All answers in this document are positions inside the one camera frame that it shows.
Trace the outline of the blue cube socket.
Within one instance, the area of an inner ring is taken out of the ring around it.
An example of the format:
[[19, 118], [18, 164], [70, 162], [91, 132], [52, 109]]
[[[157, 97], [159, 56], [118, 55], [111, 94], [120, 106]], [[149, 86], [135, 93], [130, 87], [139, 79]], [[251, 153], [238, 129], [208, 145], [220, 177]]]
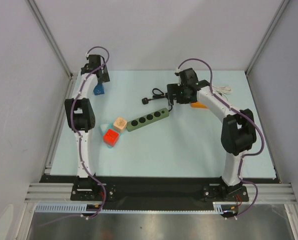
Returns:
[[93, 94], [95, 96], [105, 94], [104, 85], [102, 83], [97, 84], [93, 89]]

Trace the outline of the beige cube socket adapter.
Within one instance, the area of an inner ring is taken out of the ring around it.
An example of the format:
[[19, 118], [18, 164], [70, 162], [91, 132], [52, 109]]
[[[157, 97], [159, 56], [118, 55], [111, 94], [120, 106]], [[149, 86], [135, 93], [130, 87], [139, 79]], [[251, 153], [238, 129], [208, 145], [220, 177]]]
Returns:
[[113, 123], [113, 128], [119, 133], [124, 132], [124, 130], [126, 129], [126, 126], [127, 126], [127, 120], [125, 120], [122, 117], [118, 117]]

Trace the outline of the teal triangular power strip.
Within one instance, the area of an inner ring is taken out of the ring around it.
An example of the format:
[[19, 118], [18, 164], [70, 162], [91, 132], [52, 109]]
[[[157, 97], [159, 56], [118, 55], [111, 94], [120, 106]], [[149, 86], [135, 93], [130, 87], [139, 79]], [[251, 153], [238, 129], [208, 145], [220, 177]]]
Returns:
[[114, 131], [116, 131], [114, 128], [113, 128], [113, 124], [111, 123], [111, 124], [108, 124], [108, 123], [106, 123], [106, 124], [101, 124], [100, 125], [100, 130], [101, 130], [101, 134], [102, 134], [102, 137], [104, 136], [104, 134], [107, 132], [107, 130], [108, 129], [112, 129], [112, 130], [114, 130]]

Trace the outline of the red cube socket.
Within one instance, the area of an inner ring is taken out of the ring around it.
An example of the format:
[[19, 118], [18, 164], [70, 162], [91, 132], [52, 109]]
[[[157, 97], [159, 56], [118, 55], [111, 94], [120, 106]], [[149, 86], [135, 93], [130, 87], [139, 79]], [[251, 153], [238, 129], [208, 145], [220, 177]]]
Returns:
[[114, 147], [119, 140], [119, 133], [108, 129], [107, 132], [103, 136], [103, 142], [110, 147]]

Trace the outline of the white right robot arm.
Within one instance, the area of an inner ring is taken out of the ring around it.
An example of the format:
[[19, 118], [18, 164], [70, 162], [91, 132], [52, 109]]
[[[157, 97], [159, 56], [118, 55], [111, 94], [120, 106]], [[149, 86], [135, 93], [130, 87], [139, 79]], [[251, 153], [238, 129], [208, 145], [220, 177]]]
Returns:
[[210, 198], [215, 200], [233, 201], [242, 192], [243, 156], [257, 140], [253, 112], [249, 109], [234, 112], [228, 101], [213, 90], [212, 84], [199, 80], [192, 68], [177, 69], [175, 75], [179, 82], [167, 85], [169, 105], [199, 102], [222, 123], [221, 144], [226, 151], [224, 172], [219, 186], [208, 188], [204, 193], [210, 193]]

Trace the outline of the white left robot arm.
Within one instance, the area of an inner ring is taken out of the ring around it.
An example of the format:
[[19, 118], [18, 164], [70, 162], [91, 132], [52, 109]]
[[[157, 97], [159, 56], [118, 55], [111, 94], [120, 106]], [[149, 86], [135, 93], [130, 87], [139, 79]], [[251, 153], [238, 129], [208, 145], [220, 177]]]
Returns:
[[64, 101], [69, 128], [73, 131], [77, 145], [77, 176], [73, 182], [70, 199], [73, 201], [103, 201], [105, 187], [96, 179], [90, 156], [90, 142], [96, 119], [90, 95], [98, 84], [110, 81], [107, 60], [99, 54], [87, 54], [88, 62], [81, 68], [81, 82], [72, 98]]

